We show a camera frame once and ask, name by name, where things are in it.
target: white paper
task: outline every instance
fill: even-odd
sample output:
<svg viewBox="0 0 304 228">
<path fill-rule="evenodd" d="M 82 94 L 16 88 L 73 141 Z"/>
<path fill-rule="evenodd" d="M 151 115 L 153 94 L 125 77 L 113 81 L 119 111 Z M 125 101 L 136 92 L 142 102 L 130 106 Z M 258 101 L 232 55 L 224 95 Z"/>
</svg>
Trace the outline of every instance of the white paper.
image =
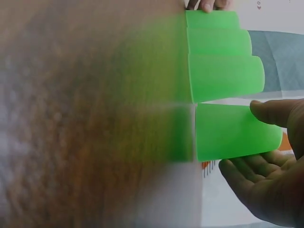
<svg viewBox="0 0 304 228">
<path fill-rule="evenodd" d="M 241 28 L 304 34 L 304 0 L 234 0 Z"/>
</svg>

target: orange object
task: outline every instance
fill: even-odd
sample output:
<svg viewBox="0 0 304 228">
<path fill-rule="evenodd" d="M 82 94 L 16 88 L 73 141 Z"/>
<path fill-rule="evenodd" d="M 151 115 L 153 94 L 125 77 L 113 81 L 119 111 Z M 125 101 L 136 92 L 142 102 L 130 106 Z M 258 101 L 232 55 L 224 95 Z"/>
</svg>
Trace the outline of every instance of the orange object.
<svg viewBox="0 0 304 228">
<path fill-rule="evenodd" d="M 279 147 L 279 150 L 281 151 L 289 151 L 291 150 L 291 145 L 289 143 L 289 140 L 288 140 L 288 136 L 286 133 L 283 133 L 283 140 L 282 140 L 282 143 L 281 143 L 281 146 Z"/>
</svg>

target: palm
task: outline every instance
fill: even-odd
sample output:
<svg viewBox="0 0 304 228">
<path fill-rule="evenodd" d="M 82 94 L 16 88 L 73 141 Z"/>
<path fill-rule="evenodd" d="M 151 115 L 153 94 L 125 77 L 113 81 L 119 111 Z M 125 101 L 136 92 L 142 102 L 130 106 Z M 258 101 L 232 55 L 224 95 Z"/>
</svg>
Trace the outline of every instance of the palm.
<svg viewBox="0 0 304 228">
<path fill-rule="evenodd" d="M 255 216 L 266 221 L 276 219 L 276 224 L 288 225 L 293 221 L 287 222 L 285 218 L 290 211 L 285 208 L 285 202 L 290 199 L 284 197 L 284 191 L 289 190 L 283 186 L 286 180 L 290 180 L 288 172 L 295 163 L 293 155 L 284 156 L 276 151 L 224 160 L 220 168 L 238 198 Z"/>
</svg>

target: teal fabric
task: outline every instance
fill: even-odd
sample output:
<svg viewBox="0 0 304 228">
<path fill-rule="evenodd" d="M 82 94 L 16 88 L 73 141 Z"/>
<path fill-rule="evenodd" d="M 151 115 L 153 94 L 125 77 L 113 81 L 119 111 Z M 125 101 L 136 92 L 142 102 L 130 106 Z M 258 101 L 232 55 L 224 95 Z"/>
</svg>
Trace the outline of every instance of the teal fabric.
<svg viewBox="0 0 304 228">
<path fill-rule="evenodd" d="M 264 92 L 304 90 L 304 35 L 251 31 L 253 55 L 265 68 Z"/>
</svg>

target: stacked cups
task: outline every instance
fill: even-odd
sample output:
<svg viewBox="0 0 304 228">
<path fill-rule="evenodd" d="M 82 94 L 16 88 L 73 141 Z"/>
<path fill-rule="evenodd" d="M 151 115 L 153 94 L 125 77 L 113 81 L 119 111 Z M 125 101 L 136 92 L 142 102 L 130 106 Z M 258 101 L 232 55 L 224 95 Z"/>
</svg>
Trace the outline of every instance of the stacked cups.
<svg viewBox="0 0 304 228">
<path fill-rule="evenodd" d="M 279 127 L 258 121 L 248 106 L 200 104 L 262 92 L 262 61 L 252 56 L 248 31 L 235 12 L 186 11 L 189 76 L 196 110 L 198 160 L 210 161 L 277 149 Z"/>
</svg>

